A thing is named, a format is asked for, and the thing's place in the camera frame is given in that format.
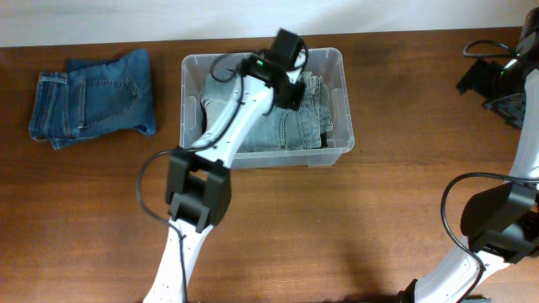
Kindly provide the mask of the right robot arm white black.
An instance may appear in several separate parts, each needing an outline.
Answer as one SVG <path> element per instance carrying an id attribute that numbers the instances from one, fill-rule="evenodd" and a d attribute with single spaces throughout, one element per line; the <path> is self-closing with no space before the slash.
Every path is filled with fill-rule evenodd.
<path id="1" fill-rule="evenodd" d="M 527 15 L 516 47 L 502 54 L 462 53 L 475 63 L 456 85 L 472 90 L 482 106 L 520 130 L 510 173 L 465 173 L 452 179 L 440 202 L 440 218 L 454 247 L 429 274 L 398 293 L 398 302 L 465 302 L 490 275 L 538 255 L 538 10 Z M 457 238 L 446 217 L 451 189 L 474 176 L 499 180 L 473 195 L 464 207 Z"/>

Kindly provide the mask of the dark blue jeans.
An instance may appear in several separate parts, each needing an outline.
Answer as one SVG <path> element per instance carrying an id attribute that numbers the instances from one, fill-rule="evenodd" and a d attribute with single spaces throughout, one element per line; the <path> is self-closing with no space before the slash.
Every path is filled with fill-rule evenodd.
<path id="1" fill-rule="evenodd" d="M 33 140 L 59 150 L 117 130 L 157 132 L 147 50 L 113 61 L 70 60 L 64 72 L 40 73 L 29 121 Z"/>

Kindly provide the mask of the clear plastic storage bin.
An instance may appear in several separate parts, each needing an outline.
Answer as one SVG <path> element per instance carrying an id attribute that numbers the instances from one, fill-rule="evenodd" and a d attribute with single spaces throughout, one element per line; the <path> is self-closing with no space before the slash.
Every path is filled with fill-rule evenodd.
<path id="1" fill-rule="evenodd" d="M 206 76 L 216 54 L 194 54 L 182 61 L 181 114 L 179 144 L 192 145 L 203 134 L 201 95 Z M 306 70 L 323 78 L 333 129 L 327 133 L 328 145 L 307 151 L 269 151 L 238 153 L 233 160 L 234 169 L 258 167 L 334 165 L 340 156 L 353 149 L 355 137 L 350 113 L 344 61 L 335 48 L 314 48 L 309 51 Z"/>

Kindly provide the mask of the light blue jeans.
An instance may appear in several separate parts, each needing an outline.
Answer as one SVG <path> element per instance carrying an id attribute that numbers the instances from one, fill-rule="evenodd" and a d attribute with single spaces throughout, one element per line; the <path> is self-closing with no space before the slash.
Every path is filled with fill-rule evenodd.
<path id="1" fill-rule="evenodd" d="M 220 69 L 204 81 L 201 105 L 205 112 L 205 125 L 214 124 L 228 101 L 238 80 L 218 82 L 232 73 Z M 306 84 L 300 108 L 282 109 L 274 107 L 267 115 L 260 117 L 253 125 L 239 148 L 240 153 L 274 152 L 281 150 L 311 150 L 321 148 L 321 134 L 333 129 L 328 108 L 327 90 L 323 77 L 303 72 Z"/>

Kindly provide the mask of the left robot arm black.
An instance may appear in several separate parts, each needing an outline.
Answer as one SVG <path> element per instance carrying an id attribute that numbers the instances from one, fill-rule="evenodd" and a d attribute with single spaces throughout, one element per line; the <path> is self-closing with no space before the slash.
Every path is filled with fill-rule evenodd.
<path id="1" fill-rule="evenodd" d="M 146 302 L 186 302 L 188 283 L 205 239 L 232 199 L 231 166 L 255 122 L 274 107 L 298 109 L 309 52 L 304 40 L 280 29 L 270 48 L 245 56 L 225 77 L 232 87 L 225 109 L 191 147 L 164 151 L 169 158 L 167 217 L 142 209 L 168 228 L 157 275 Z"/>

